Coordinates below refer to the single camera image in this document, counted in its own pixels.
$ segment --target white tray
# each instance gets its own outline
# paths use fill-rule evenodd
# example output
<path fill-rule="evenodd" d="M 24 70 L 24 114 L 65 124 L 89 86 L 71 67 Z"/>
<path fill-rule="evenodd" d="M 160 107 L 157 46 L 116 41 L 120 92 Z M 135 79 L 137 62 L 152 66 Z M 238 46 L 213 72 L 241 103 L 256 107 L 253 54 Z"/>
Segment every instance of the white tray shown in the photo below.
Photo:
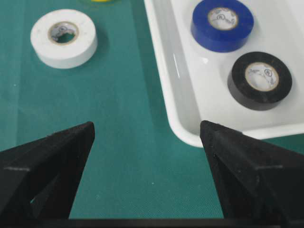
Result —
<path fill-rule="evenodd" d="M 190 32 L 200 0 L 145 0 L 169 123 L 185 143 L 202 147 L 200 122 L 209 120 L 257 139 L 304 133 L 304 1 L 241 0 L 253 13 L 254 29 L 241 49 L 216 53 Z M 290 94 L 274 109 L 253 111 L 229 93 L 235 61 L 251 51 L 281 59 L 293 77 Z"/>

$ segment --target white electrical tape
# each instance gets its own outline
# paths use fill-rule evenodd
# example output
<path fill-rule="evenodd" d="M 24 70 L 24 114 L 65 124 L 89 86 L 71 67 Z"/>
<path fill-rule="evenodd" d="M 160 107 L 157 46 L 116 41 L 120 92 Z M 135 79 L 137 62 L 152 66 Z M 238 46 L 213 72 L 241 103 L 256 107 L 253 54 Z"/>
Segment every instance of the white electrical tape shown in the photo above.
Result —
<path fill-rule="evenodd" d="M 59 43 L 65 34 L 74 37 L 66 43 Z M 74 9 L 55 10 L 41 17 L 32 28 L 30 40 L 42 62 L 60 69 L 85 63 L 97 48 L 93 21 Z"/>

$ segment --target green fabric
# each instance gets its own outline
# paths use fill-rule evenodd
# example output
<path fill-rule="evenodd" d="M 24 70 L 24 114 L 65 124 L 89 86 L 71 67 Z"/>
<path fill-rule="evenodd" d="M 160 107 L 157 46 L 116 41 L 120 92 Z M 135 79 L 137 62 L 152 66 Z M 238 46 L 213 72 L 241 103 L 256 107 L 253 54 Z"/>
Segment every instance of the green fabric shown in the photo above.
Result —
<path fill-rule="evenodd" d="M 2 0 L 0 7 L 0 151 L 93 121 L 71 218 L 222 217 L 203 150 L 168 125 L 142 0 Z M 29 36 L 41 16 L 64 8 L 94 21 L 99 44 L 84 65 L 58 70 L 38 59 Z M 304 135 L 270 141 L 303 152 Z"/>

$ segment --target green table surface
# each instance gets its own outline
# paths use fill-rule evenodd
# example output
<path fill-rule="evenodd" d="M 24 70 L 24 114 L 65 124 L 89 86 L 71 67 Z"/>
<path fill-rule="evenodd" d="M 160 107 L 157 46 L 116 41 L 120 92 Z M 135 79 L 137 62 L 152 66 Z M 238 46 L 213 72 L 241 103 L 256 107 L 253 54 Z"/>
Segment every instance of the green table surface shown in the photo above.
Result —
<path fill-rule="evenodd" d="M 99 44 L 87 63 L 59 70 L 38 59 L 30 31 L 64 8 L 93 20 Z M 95 124 L 71 218 L 222 217 L 203 149 L 169 127 L 142 0 L 2 0 L 0 9 L 0 151 Z M 304 135 L 269 141 L 304 153 Z"/>

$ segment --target black electrical tape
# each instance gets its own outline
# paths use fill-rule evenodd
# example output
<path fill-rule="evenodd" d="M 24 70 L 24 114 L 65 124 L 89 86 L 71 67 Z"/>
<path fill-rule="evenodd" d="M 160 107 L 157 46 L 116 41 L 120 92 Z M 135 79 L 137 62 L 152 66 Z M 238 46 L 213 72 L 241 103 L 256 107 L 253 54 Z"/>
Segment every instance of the black electrical tape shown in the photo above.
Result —
<path fill-rule="evenodd" d="M 264 78 L 269 88 L 257 88 L 248 78 Z M 228 77 L 231 95 L 241 105 L 253 110 L 268 110 L 277 106 L 290 92 L 292 78 L 287 66 L 273 55 L 250 52 L 233 65 Z"/>

